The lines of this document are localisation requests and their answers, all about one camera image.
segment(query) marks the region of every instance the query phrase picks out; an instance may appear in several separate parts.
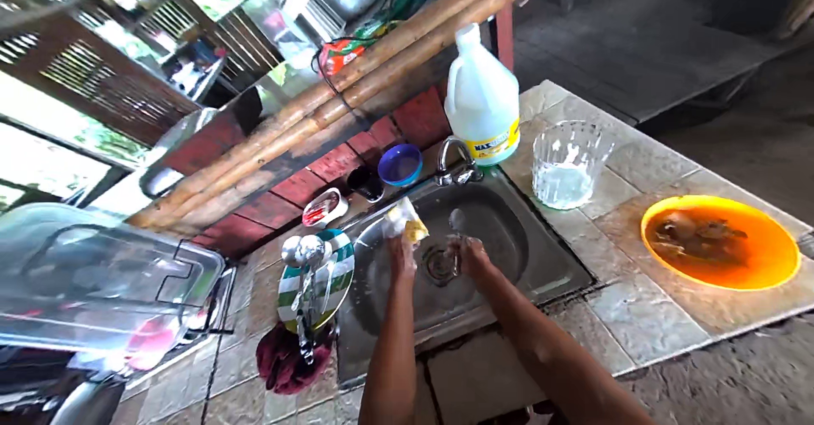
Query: small white container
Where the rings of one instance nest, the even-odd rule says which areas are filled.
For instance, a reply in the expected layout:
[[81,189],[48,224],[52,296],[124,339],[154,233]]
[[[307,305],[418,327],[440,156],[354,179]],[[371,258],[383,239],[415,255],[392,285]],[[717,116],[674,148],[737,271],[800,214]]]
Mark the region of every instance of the small white container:
[[328,190],[325,190],[324,193],[314,198],[313,201],[309,202],[307,206],[305,206],[305,209],[303,210],[303,215],[308,213],[311,207],[314,207],[320,202],[324,201],[325,199],[330,198],[331,194],[336,194],[336,196],[339,197],[339,201],[337,202],[336,207],[334,207],[333,210],[329,211],[325,216],[323,216],[319,221],[317,221],[314,224],[307,224],[305,220],[303,220],[303,224],[305,226],[312,226],[314,228],[324,229],[331,221],[334,221],[337,218],[340,218],[342,215],[348,213],[349,207],[348,200],[343,198],[340,191],[337,190],[336,188],[329,188]]

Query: blue bowl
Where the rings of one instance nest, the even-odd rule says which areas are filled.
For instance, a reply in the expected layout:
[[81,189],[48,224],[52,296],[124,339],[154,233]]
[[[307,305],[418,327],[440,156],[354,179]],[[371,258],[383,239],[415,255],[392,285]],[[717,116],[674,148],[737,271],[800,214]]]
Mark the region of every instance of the blue bowl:
[[407,186],[421,174],[421,150],[412,144],[396,145],[379,160],[379,177],[393,186]]

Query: maroon cloth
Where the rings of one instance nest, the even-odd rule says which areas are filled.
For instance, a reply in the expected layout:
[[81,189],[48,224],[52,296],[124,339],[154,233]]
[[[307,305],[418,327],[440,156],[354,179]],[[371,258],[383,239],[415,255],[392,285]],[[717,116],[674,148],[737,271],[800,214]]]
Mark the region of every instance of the maroon cloth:
[[293,395],[311,385],[331,358],[334,332],[328,323],[314,341],[313,363],[300,355],[297,335],[278,322],[257,344],[257,371],[265,380],[265,389],[279,395]]

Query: bottle label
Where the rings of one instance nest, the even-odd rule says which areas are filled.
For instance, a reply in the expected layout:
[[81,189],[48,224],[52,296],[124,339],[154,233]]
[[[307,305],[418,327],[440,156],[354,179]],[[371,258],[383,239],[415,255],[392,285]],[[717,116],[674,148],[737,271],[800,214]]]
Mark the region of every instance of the bottle label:
[[487,140],[464,140],[474,159],[489,159],[510,149],[520,140],[520,117],[503,134]]

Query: clear drinking glass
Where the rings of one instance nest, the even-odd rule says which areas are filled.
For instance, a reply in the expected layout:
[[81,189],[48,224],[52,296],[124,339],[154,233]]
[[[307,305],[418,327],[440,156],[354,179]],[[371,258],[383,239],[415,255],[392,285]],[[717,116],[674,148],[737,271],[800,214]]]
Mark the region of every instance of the clear drinking glass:
[[585,121],[561,121],[546,128],[534,139],[535,196],[560,210],[585,204],[615,144],[611,134]]

